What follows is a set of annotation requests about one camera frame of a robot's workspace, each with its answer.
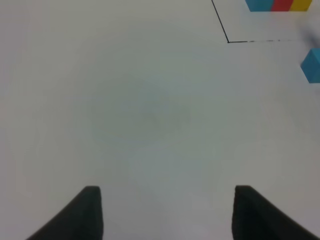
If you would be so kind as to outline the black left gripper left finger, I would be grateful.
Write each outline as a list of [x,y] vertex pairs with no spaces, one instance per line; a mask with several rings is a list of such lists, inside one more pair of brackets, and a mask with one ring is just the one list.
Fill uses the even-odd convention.
[[29,240],[101,240],[104,220],[101,189],[84,187]]

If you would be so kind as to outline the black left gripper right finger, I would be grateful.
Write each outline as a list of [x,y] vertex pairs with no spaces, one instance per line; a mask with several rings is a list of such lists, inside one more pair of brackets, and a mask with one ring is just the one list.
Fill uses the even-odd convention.
[[237,185],[231,222],[234,240],[318,240],[249,185]]

